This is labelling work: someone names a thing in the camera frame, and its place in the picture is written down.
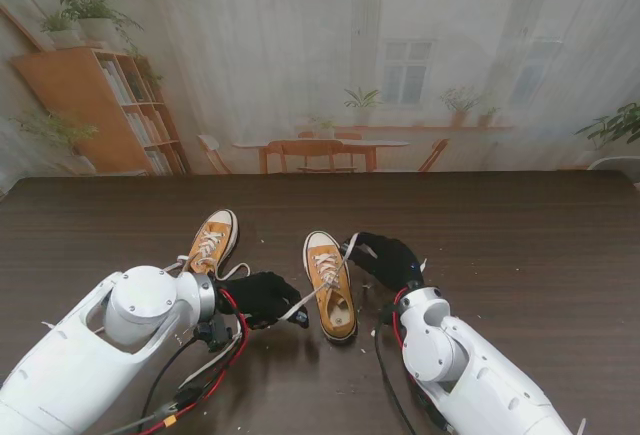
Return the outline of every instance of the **bookshelf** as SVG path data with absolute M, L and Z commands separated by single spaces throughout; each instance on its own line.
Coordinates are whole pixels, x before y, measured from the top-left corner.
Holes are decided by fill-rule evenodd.
M 136 59 L 78 47 L 11 62 L 47 109 L 98 128 L 94 138 L 77 145 L 98 173 L 190 173 L 162 93 L 143 80 Z

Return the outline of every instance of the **potted plant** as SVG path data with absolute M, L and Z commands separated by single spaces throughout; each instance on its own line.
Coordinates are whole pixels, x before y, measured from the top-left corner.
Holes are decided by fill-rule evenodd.
M 358 87 L 357 93 L 346 88 L 344 91 L 351 96 L 351 100 L 344 102 L 344 106 L 353 110 L 355 115 L 354 125 L 367 126 L 371 120 L 371 114 L 374 108 L 376 105 L 381 105 L 381 102 L 376 100 L 380 90 L 371 90 L 370 92 L 363 93 L 362 89 Z
M 73 20 L 60 10 L 48 15 L 40 24 L 43 32 L 47 32 L 57 49 L 81 47 L 84 45 L 78 32 L 71 28 Z
M 450 88 L 440 95 L 451 113 L 451 126 L 458 128 L 464 125 L 469 111 L 482 101 L 482 95 L 478 95 L 473 87 Z
M 500 109 L 498 107 L 491 107 L 489 110 L 487 110 L 487 113 L 480 115 L 478 117 L 478 127 L 489 127 L 493 122 L 493 118 L 495 117 L 496 113 L 498 113 L 499 111 Z
M 336 138 L 333 120 L 311 117 L 311 126 L 315 138 Z
M 63 14 L 77 20 L 86 38 L 107 42 L 114 49 L 122 47 L 122 39 L 130 41 L 125 27 L 142 27 L 133 19 L 111 7 L 113 0 L 60 0 Z
M 585 150 L 576 160 L 578 166 L 591 165 L 602 158 L 602 149 L 605 145 L 628 136 L 627 143 L 632 143 L 640 138 L 640 106 L 630 103 L 620 107 L 616 115 L 605 115 L 594 119 L 594 123 L 578 130 L 575 135 L 590 132 L 587 140 L 593 142 L 592 150 Z
M 46 141 L 50 146 L 65 151 L 62 165 L 75 175 L 92 175 L 96 169 L 89 159 L 80 155 L 75 144 L 89 140 L 98 133 L 94 125 L 77 126 L 64 120 L 55 112 L 25 111 L 21 118 L 14 119 L 20 130 Z

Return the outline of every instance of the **white robotic arm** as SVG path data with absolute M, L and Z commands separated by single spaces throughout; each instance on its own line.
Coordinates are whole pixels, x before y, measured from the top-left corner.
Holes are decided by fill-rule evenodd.
M 437 288 L 408 293 L 399 313 L 407 330 L 405 367 L 457 433 L 571 435 L 542 390 L 473 328 L 452 317 Z
M 215 302 L 206 275 L 182 272 L 174 278 L 149 266 L 111 274 L 5 380 L 0 390 L 2 433 L 83 433 L 181 320 L 190 326 L 210 320 Z M 102 317 L 105 337 L 88 327 L 96 316 Z

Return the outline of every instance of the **sneaker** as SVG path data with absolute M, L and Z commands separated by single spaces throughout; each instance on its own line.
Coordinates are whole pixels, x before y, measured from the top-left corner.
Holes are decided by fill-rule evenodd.
M 200 227 L 189 258 L 192 273 L 215 272 L 229 256 L 238 239 L 238 219 L 231 210 L 218 210 Z
M 320 322 L 331 342 L 347 342 L 356 334 L 358 324 L 351 299 L 349 268 L 342 263 L 338 243 L 325 232 L 312 232 L 304 242 L 304 268 L 314 289 L 331 284 L 316 293 Z

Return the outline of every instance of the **white toe cap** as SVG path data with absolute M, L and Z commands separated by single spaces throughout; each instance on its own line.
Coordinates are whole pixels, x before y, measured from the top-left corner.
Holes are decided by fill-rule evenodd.
M 327 245 L 338 246 L 336 241 L 326 232 L 313 232 L 309 235 L 307 248 L 326 247 Z
M 231 210 L 218 210 L 211 215 L 207 222 L 226 223 L 227 225 L 233 225 L 233 215 Z

